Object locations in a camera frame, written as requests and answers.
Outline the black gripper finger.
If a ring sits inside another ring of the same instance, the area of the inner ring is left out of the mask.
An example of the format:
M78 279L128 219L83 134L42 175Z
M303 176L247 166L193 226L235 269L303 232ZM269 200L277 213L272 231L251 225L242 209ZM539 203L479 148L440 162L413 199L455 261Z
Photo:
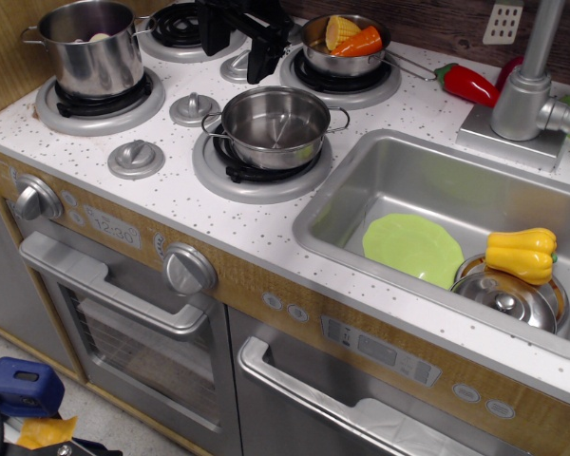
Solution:
M254 38L248 54L247 83L256 85L272 75L283 54L284 47L280 43Z
M214 56L230 45L231 27L219 9L198 7L199 36L207 56Z

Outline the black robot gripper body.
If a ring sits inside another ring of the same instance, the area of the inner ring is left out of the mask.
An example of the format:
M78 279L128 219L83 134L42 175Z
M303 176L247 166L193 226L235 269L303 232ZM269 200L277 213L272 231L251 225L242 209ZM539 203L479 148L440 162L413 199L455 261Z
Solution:
M289 33L294 22L279 1L196 1L198 7L213 7L232 29L251 38L264 38L289 45Z

